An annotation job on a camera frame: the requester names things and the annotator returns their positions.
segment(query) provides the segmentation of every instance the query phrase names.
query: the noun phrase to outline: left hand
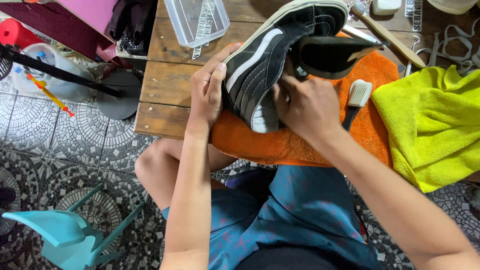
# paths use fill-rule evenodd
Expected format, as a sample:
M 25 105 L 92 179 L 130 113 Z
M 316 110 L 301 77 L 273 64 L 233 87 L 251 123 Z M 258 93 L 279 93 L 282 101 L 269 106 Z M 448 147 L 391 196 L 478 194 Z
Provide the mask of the left hand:
M 192 109 L 189 125 L 208 124 L 208 130 L 222 111 L 222 81 L 227 74 L 223 61 L 240 48 L 240 43 L 225 47 L 192 75 Z

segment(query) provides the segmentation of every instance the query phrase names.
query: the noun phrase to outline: shoe tongue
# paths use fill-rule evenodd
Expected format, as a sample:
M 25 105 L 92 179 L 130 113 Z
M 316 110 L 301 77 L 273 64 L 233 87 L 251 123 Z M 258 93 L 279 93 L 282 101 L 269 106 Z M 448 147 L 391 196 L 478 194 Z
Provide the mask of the shoe tongue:
M 300 67 L 308 73 L 326 78 L 346 76 L 363 56 L 382 46 L 361 38 L 304 37 L 292 50 Z

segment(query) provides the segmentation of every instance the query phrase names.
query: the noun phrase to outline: round black base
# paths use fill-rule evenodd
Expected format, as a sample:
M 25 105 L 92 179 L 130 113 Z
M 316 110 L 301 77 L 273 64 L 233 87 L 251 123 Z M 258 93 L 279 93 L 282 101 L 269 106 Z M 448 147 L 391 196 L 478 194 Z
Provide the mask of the round black base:
M 123 93 L 121 98 L 114 98 L 97 92 L 96 100 L 102 114 L 113 120 L 123 120 L 137 111 L 142 83 L 135 75 L 127 71 L 114 72 L 102 84 Z

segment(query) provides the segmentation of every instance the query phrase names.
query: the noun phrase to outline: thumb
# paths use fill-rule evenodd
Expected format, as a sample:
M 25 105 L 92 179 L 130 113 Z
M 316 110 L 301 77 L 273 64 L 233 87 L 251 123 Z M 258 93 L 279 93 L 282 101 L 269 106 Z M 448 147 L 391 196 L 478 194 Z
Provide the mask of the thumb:
M 287 96 L 280 89 L 280 86 L 278 86 L 277 83 L 273 84 L 272 90 L 273 90 L 273 100 L 276 104 L 276 111 L 277 111 L 278 117 L 280 119 L 283 119 L 287 115 L 290 107 L 290 105 L 287 102 Z
M 210 77 L 210 85 L 207 90 L 210 103 L 217 103 L 222 100 L 222 81 L 226 75 L 227 66 L 224 63 L 219 63 Z

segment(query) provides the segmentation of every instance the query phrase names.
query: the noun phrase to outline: wooden brush handle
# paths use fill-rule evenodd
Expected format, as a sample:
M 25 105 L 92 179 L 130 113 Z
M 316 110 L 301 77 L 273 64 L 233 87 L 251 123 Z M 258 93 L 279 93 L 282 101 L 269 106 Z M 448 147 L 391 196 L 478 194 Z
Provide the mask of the wooden brush handle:
M 426 65 L 422 59 L 409 49 L 405 44 L 400 42 L 396 37 L 390 33 L 385 27 L 374 21 L 370 16 L 362 16 L 381 36 L 388 40 L 393 46 L 395 46 L 407 59 L 412 61 L 417 67 L 425 68 Z

